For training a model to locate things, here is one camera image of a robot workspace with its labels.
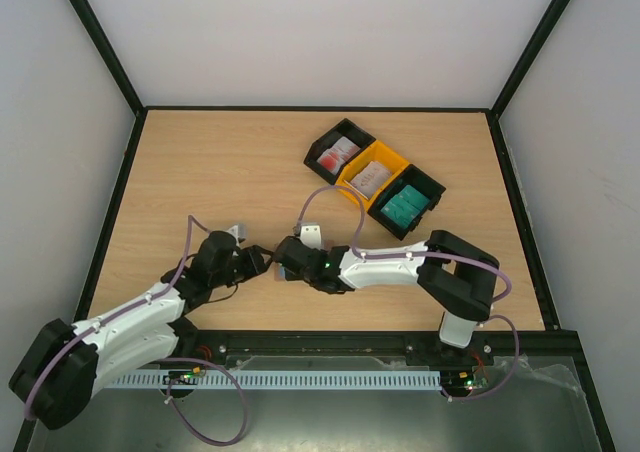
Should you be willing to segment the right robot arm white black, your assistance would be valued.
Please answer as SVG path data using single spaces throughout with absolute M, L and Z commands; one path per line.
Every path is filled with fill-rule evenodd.
M 444 230 L 426 241 L 386 249 L 324 250 L 288 236 L 274 261 L 289 279 L 328 294 L 382 285 L 421 287 L 444 309 L 436 351 L 450 364 L 470 353 L 476 327 L 489 319 L 496 282 L 501 279 L 511 289 L 495 257 Z

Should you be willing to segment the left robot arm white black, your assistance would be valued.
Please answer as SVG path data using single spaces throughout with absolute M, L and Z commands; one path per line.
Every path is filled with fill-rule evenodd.
M 9 380 L 24 416 L 55 430 L 74 420 L 115 379 L 171 356 L 186 315 L 210 302 L 220 287 L 233 288 L 265 273 L 271 251 L 242 246 L 238 229 L 214 231 L 199 250 L 134 299 L 91 319 L 45 324 Z

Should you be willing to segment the black bin with teal cards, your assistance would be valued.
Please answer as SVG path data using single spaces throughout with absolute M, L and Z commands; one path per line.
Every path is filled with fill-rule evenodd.
M 435 208 L 445 191 L 444 185 L 410 164 L 382 189 L 367 213 L 402 240 Z

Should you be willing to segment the white pink card stack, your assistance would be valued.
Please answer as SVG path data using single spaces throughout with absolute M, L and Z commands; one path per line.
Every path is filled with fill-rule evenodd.
M 392 173 L 386 166 L 378 161 L 372 161 L 358 172 L 349 184 L 361 195 L 371 199 L 391 176 Z

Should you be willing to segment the yellow plastic bin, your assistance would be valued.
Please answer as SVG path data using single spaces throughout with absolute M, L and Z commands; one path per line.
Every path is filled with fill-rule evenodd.
M 376 140 L 345 165 L 336 180 L 336 184 L 346 187 L 341 190 L 350 200 L 357 203 L 358 196 L 366 210 L 393 179 L 409 166 L 409 161 Z

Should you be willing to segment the black bin with red cards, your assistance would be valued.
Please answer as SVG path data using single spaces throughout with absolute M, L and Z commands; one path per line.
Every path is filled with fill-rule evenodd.
M 373 135 L 344 118 L 311 144 L 303 163 L 334 185 L 343 169 L 374 142 Z

